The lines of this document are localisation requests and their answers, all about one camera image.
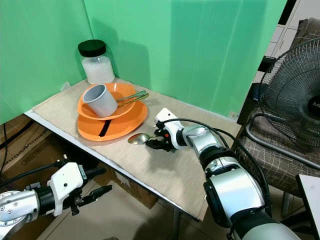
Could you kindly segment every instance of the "gray mug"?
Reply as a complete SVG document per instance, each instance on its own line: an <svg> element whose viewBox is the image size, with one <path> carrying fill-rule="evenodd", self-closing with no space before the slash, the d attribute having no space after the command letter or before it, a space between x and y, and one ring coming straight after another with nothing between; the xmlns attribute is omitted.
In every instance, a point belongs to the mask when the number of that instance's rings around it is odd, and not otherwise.
<svg viewBox="0 0 320 240"><path fill-rule="evenodd" d="M118 108L117 101L104 84L98 84L88 89L84 93L82 100L88 104L100 118L110 116Z"/></svg>

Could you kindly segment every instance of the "floor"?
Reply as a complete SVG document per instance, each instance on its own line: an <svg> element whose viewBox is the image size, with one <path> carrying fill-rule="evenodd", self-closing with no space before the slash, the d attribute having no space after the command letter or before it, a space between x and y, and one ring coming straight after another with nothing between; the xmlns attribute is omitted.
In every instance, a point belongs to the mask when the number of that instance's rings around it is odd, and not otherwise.
<svg viewBox="0 0 320 240"><path fill-rule="evenodd" d="M43 232L38 240L103 240L117 237L119 240L166 240L171 232L173 209L159 201L149 210L114 182L112 191L97 202L80 208L80 214L72 216L64 211ZM98 188L91 181L85 193ZM270 187L273 202L273 217L281 219L282 192ZM292 209L303 206L299 198L293 199ZM225 240L228 229L215 224L210 211L203 222L196 222L183 215L179 226L180 240ZM301 234L302 240L313 240Z"/></svg>

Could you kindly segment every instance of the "green screen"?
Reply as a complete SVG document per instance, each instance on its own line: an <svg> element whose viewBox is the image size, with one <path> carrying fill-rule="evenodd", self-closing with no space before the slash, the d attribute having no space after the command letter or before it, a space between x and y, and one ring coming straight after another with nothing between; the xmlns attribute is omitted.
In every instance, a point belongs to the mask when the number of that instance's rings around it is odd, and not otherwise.
<svg viewBox="0 0 320 240"><path fill-rule="evenodd" d="M92 37L118 77L239 113L285 2L2 0L0 123L84 79L77 45Z"/></svg>
<svg viewBox="0 0 320 240"><path fill-rule="evenodd" d="M224 116L240 112L286 3L84 2L118 77Z"/></svg>
<svg viewBox="0 0 320 240"><path fill-rule="evenodd" d="M83 80L77 45L92 39L83 0L1 0L0 122Z"/></svg>

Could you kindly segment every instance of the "plaid chair cushion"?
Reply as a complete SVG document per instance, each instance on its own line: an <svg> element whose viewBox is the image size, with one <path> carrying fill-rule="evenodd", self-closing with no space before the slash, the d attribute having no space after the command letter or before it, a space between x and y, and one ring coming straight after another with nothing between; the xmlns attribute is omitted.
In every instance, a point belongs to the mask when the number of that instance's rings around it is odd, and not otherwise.
<svg viewBox="0 0 320 240"><path fill-rule="evenodd" d="M286 137L276 130L263 116L255 118L251 127L251 132L259 139L277 145L278 147L300 155L320 165L320 148L310 147ZM267 178L268 183L277 189L295 196L300 196L301 194L296 181L297 174L320 177L319 170L308 167L307 165L284 156L277 151L263 147L258 143L251 141L247 136L240 137L240 141L257 160ZM236 148L235 152L239 160L249 166L249 168L257 175L255 167L251 164L243 151L241 151L240 148Z"/></svg>

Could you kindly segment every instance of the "stacked plates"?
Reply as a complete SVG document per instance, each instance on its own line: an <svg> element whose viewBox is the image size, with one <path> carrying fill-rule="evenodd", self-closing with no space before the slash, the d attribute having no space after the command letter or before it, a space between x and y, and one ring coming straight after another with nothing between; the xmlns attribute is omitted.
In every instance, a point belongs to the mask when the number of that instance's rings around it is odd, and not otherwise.
<svg viewBox="0 0 320 240"><path fill-rule="evenodd" d="M136 93L133 85L125 83L105 83L114 99L121 99ZM120 138L135 130L147 117L147 106L141 101L135 101L118 107L110 116L99 117L83 102L81 95L77 111L79 113L77 128L82 137L92 141L107 141Z"/></svg>

